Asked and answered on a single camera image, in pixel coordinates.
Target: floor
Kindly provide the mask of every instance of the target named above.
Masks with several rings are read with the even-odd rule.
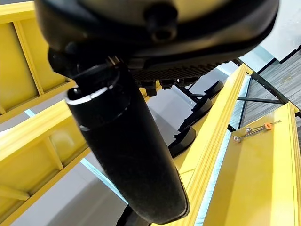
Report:
[[[275,61],[260,75],[267,80],[272,86],[283,93],[296,106],[301,108],[301,51],[294,54],[283,64]],[[251,80],[251,85],[247,97],[276,99],[264,87],[255,80]],[[245,126],[250,122],[274,111],[280,105],[247,102],[243,115]],[[297,118],[297,127],[301,130],[301,120]]]

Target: yellow shelf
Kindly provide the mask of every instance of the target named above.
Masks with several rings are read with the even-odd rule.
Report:
[[[204,226],[299,226],[300,150],[288,103],[246,127],[281,120],[271,131],[230,139]],[[241,136],[246,127],[232,133]]]

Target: white wall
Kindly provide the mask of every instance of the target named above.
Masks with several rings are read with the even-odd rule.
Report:
[[[255,72],[258,72],[265,65],[267,65],[274,57],[261,45],[257,46],[255,49],[241,56],[241,59]]]
[[[261,46],[281,61],[300,45],[301,1],[280,0],[275,26]]]

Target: metal key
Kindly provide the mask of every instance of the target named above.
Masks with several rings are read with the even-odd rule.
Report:
[[[236,142],[240,143],[241,140],[242,140],[243,138],[245,138],[245,137],[252,136],[252,135],[257,134],[257,133],[259,133],[259,132],[261,132],[261,131],[263,131],[263,130],[271,130],[271,129],[272,129],[272,125],[274,125],[274,124],[276,124],[276,123],[279,123],[279,122],[281,122],[281,120],[276,121],[276,122],[272,122],[272,123],[265,123],[264,125],[259,126],[259,127],[255,127],[255,128],[249,128],[249,127],[247,127],[247,128],[246,128],[246,134],[245,134],[245,135],[240,136],[240,137],[238,137],[238,136],[233,136],[233,139],[234,139]]]

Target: yellow metal frame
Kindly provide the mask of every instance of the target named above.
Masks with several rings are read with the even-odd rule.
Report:
[[[32,1],[0,5],[0,33],[0,123],[76,85],[50,68]]]
[[[271,131],[230,139],[204,226],[301,225],[296,112],[288,103],[246,126],[281,120]]]

